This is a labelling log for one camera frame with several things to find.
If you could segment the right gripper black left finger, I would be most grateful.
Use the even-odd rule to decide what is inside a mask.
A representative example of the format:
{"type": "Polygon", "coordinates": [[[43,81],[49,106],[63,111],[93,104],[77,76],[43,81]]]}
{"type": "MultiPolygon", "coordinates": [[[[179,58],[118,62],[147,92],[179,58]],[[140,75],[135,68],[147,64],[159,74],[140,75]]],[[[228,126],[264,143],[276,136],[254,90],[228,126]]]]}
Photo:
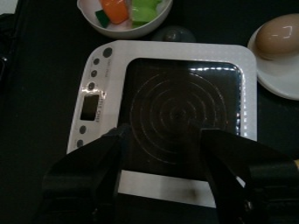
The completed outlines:
{"type": "Polygon", "coordinates": [[[32,224],[112,224],[131,128],[114,128],[59,160],[43,177],[32,224]]]}

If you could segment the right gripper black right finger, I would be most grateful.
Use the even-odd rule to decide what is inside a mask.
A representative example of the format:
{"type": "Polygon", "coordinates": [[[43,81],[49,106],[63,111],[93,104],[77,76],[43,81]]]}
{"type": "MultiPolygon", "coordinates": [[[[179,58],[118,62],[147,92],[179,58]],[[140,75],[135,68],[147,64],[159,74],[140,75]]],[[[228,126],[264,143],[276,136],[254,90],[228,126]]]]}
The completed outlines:
{"type": "Polygon", "coordinates": [[[206,129],[200,160],[219,224],[299,224],[299,167],[286,154],[206,129]]]}

